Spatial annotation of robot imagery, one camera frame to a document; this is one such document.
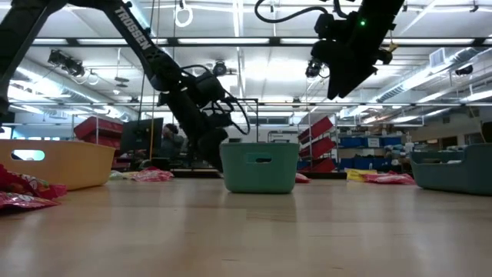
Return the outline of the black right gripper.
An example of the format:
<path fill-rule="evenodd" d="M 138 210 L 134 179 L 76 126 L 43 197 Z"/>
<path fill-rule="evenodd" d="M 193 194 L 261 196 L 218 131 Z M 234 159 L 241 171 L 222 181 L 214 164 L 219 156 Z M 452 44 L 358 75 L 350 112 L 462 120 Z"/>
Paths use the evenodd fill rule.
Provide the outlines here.
<path fill-rule="evenodd" d="M 395 18 L 395 9 L 361 9 L 349 13 L 345 20 L 334 19 L 332 39 L 319 39 L 319 42 L 337 42 L 369 65 L 331 63 L 327 91 L 329 99 L 345 98 L 362 82 L 375 75 L 378 71 L 374 66 L 376 61 L 382 61 L 384 65 L 391 62 L 391 50 L 383 49 L 381 44 L 387 32 L 394 30 Z"/>

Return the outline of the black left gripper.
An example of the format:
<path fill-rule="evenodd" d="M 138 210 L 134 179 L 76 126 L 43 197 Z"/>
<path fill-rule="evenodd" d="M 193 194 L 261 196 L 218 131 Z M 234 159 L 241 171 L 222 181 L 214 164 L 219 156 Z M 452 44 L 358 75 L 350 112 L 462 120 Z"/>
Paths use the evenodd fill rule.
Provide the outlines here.
<path fill-rule="evenodd" d="M 222 171 L 220 144 L 228 138 L 225 127 L 233 125 L 227 113 L 208 115 L 193 101 L 195 90 L 190 87 L 175 88 L 159 93 L 159 105 L 166 105 L 177 119 L 189 139 L 198 140 L 201 157 L 219 172 Z"/>

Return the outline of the teal plastic bin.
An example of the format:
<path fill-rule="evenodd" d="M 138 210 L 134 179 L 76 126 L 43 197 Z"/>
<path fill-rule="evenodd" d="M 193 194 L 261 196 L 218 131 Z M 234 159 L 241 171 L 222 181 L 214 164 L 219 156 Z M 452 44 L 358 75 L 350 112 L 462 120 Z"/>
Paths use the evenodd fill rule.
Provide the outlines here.
<path fill-rule="evenodd" d="M 225 188 L 233 193 L 289 194 L 298 153 L 296 143 L 224 143 L 220 154 Z"/>

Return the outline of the blue plastic bin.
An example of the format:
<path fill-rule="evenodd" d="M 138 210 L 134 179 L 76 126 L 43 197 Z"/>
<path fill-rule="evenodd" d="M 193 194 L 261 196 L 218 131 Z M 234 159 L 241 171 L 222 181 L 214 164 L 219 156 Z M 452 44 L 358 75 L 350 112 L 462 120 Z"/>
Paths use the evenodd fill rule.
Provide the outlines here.
<path fill-rule="evenodd" d="M 492 143 L 462 151 L 412 152 L 411 168 L 423 189 L 492 196 Z"/>

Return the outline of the yellow plastic bin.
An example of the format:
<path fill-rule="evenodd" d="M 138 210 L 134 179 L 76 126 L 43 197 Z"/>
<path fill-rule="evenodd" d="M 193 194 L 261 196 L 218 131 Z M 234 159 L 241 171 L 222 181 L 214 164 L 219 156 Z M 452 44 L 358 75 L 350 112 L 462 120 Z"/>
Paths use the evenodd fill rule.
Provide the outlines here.
<path fill-rule="evenodd" d="M 39 150 L 44 158 L 16 160 L 16 150 Z M 0 164 L 7 170 L 65 185 L 69 191 L 104 185 L 114 153 L 114 148 L 87 142 L 0 139 Z"/>

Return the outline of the person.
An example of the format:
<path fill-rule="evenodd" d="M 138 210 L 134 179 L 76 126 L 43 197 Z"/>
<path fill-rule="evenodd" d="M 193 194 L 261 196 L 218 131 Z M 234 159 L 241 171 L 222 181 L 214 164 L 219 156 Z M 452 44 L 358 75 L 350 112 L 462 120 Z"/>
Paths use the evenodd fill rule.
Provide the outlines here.
<path fill-rule="evenodd" d="M 179 155 L 184 143 L 185 138 L 178 134 L 178 127 L 170 123 L 165 124 L 162 129 L 159 155 L 162 158 L 172 159 Z"/>

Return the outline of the black computer monitor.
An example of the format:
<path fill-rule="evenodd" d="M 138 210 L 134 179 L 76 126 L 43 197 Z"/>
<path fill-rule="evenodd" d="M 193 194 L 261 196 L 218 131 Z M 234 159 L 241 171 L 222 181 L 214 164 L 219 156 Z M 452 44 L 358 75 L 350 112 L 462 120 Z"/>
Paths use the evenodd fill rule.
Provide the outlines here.
<path fill-rule="evenodd" d="M 123 124 L 120 151 L 122 153 L 134 150 L 159 149 L 162 140 L 163 118 L 131 121 Z"/>

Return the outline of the red tilted bin rack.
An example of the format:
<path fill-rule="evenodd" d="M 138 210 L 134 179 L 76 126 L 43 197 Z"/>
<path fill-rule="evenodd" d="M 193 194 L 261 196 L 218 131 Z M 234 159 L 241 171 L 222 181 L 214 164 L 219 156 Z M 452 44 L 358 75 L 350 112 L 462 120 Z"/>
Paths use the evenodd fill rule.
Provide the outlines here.
<path fill-rule="evenodd" d="M 298 171 L 300 173 L 330 173 L 335 170 L 331 151 L 336 148 L 331 138 L 334 127 L 327 117 L 319 119 L 298 136 L 300 145 Z"/>

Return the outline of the blue storage bin shelf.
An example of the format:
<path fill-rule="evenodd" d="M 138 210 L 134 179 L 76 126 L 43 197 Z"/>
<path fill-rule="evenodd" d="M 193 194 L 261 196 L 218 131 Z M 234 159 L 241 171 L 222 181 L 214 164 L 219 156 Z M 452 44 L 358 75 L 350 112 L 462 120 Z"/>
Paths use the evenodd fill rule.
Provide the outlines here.
<path fill-rule="evenodd" d="M 360 135 L 342 136 L 337 144 L 337 166 L 339 169 L 362 169 L 385 172 L 399 165 L 401 136 Z"/>

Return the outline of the white ceiling air vent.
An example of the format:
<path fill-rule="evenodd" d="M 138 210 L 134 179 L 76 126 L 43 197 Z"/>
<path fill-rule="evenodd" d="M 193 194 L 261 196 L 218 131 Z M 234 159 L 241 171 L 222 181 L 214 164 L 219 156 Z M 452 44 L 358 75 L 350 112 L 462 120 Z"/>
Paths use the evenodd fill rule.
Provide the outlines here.
<path fill-rule="evenodd" d="M 439 48 L 434 52 L 429 54 L 429 63 L 431 68 L 436 68 L 438 66 L 444 65 L 446 62 L 446 51 L 445 48 Z"/>

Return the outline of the red storage bin rack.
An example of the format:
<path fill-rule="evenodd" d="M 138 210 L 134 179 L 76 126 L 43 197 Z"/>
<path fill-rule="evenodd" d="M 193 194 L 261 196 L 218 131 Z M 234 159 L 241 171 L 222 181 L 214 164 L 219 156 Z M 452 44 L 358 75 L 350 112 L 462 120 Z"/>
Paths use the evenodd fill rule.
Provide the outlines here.
<path fill-rule="evenodd" d="M 89 117 L 74 127 L 75 137 L 83 142 L 120 149 L 123 124 Z"/>

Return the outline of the black ceiling spotlight bar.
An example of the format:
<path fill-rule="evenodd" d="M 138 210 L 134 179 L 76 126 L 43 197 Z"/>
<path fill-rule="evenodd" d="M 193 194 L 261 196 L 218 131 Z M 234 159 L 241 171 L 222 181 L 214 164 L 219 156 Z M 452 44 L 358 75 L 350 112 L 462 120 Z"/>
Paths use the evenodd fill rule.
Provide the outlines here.
<path fill-rule="evenodd" d="M 61 68 L 72 77 L 82 77 L 85 74 L 85 68 L 82 61 L 76 60 L 57 49 L 51 50 L 48 57 L 48 63 Z"/>

